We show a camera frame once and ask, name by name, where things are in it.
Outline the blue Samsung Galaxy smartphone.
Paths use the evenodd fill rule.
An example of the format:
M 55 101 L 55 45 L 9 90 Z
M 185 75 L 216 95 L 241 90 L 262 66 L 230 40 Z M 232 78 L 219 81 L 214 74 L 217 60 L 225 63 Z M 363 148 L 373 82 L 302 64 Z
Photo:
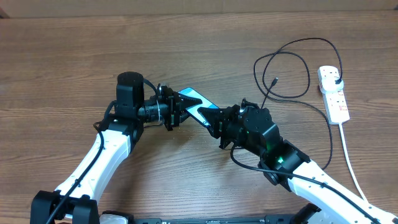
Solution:
M 207 121 L 207 119 L 198 112 L 198 109 L 199 108 L 218 109 L 218 107 L 210 100 L 205 98 L 201 93 L 197 92 L 195 89 L 191 87 L 182 89 L 178 91 L 178 93 L 191 98 L 196 98 L 201 100 L 201 104 L 187 108 L 187 112 L 193 119 L 198 121 L 203 127 L 207 128 L 210 124 Z

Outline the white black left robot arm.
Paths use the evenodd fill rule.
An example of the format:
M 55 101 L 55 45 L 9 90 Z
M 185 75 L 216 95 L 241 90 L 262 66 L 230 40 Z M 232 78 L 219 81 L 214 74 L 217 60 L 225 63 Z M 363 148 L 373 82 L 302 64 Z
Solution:
M 132 223 L 129 215 L 98 211 L 98 201 L 118 166 L 125 160 L 155 121 L 171 131 L 188 118 L 185 110 L 202 101 L 167 86 L 154 88 L 154 96 L 144 98 L 144 85 L 154 88 L 140 73 L 118 75 L 116 99 L 107 107 L 103 119 L 93 126 L 96 139 L 71 176 L 53 192 L 39 191 L 34 197 L 31 223 L 54 223 L 69 218 L 73 223 Z

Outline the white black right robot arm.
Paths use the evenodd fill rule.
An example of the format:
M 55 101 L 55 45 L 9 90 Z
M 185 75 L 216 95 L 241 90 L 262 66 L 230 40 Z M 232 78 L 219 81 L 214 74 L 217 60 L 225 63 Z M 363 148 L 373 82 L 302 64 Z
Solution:
M 198 112 L 221 147 L 233 144 L 257 155 L 259 163 L 251 170 L 262 172 L 270 183 L 308 200 L 335 223 L 397 223 L 397 216 L 359 198 L 285 140 L 268 109 L 243 101 L 240 106 L 201 107 Z

